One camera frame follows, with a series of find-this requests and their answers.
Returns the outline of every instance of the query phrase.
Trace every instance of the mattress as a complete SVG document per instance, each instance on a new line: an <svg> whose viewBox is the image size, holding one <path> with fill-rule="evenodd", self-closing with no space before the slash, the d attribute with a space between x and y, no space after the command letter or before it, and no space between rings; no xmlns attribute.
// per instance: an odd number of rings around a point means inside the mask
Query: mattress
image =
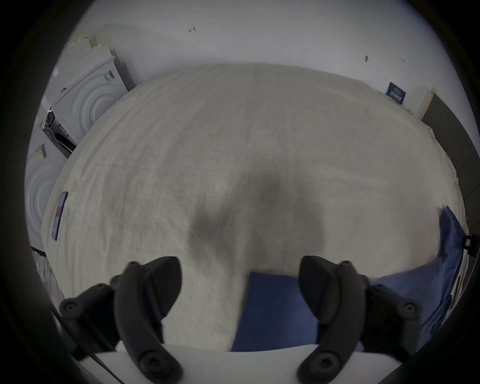
<svg viewBox="0 0 480 384"><path fill-rule="evenodd" d="M436 257L446 205L465 225L450 159L387 96L298 67L206 66L136 87L94 124L42 241L66 297L177 256L165 342L229 350L252 270L296 276L309 254L371 278L413 269Z"/></svg>

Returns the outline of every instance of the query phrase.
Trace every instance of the washing machine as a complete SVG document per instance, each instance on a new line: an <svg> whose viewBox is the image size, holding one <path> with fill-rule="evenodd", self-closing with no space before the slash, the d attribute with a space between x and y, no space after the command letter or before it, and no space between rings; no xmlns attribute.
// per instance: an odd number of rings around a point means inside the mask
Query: washing machine
<svg viewBox="0 0 480 384"><path fill-rule="evenodd" d="M52 103L52 109L78 145L95 121L126 93L127 88L111 56L63 89Z"/></svg>
<svg viewBox="0 0 480 384"><path fill-rule="evenodd" d="M45 255L41 228L43 214L67 158L43 132L38 122L30 136L25 166L25 219L30 245Z"/></svg>

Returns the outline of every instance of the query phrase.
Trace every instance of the blue cloth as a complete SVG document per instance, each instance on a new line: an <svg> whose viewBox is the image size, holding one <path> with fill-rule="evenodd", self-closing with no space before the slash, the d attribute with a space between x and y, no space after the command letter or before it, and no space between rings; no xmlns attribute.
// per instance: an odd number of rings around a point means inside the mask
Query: blue cloth
<svg viewBox="0 0 480 384"><path fill-rule="evenodd" d="M464 235L455 215L446 207L440 216L438 257L427 265L373 283L384 284L399 295L420 303L419 347L438 331L450 306L450 293L463 255ZM296 277L252 272L232 351L316 344L317 324L301 295Z"/></svg>

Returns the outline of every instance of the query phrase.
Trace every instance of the blue sign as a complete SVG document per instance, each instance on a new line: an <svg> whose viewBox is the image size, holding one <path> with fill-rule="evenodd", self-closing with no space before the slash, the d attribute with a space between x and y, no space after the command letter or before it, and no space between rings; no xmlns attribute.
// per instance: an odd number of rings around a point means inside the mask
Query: blue sign
<svg viewBox="0 0 480 384"><path fill-rule="evenodd" d="M402 104L406 93L398 88L395 84L390 83L388 86L387 95L395 100L398 104Z"/></svg>

